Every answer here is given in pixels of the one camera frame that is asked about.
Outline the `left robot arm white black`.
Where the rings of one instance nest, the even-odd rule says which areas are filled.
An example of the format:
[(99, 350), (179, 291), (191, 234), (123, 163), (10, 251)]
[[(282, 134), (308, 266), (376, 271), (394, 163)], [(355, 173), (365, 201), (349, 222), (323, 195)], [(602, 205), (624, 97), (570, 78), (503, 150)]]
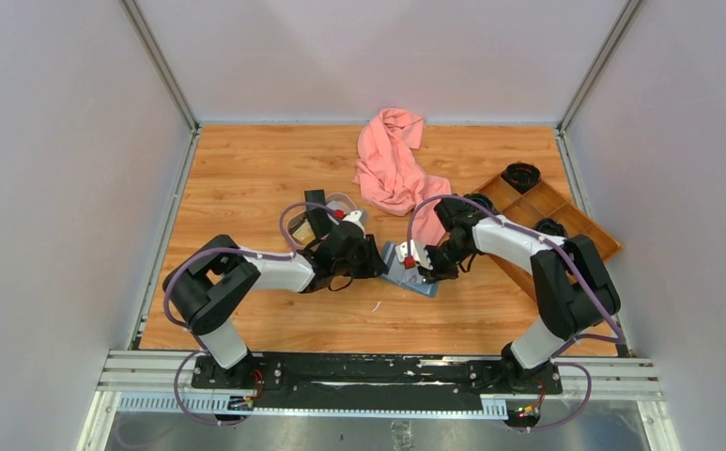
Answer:
[(179, 313), (211, 358), (219, 380), (240, 388), (261, 380), (253, 354), (231, 320), (249, 293), (332, 290), (337, 278), (349, 283), (376, 278), (386, 268), (374, 236), (350, 221), (287, 254), (258, 252), (218, 235), (163, 279), (164, 309)]

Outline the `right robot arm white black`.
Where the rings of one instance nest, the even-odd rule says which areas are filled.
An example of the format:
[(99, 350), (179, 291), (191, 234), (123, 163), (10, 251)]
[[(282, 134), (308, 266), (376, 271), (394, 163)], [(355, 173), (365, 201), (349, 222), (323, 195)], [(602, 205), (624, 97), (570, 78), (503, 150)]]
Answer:
[(605, 322), (608, 341), (622, 344), (626, 336), (615, 315), (621, 300), (598, 253), (585, 235), (572, 238), (530, 229), (497, 212), (479, 194), (432, 196), (416, 212), (431, 207), (447, 237), (439, 245), (423, 244), (413, 231), (402, 245), (401, 262), (417, 269), (428, 282), (456, 279), (468, 257), (499, 257), (533, 281), (538, 318), (517, 339), (504, 346), (495, 380), (513, 392), (524, 392), (551, 360)]

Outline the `blue leather card holder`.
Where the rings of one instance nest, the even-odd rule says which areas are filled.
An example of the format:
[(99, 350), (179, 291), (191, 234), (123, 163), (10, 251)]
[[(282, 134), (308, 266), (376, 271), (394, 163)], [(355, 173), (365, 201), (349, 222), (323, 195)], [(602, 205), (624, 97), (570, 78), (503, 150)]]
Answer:
[(426, 282), (417, 268), (405, 268), (403, 263), (398, 259), (396, 245), (393, 242), (385, 242), (380, 256), (386, 265), (386, 270), (380, 278), (428, 298), (434, 298), (436, 296), (439, 284)]

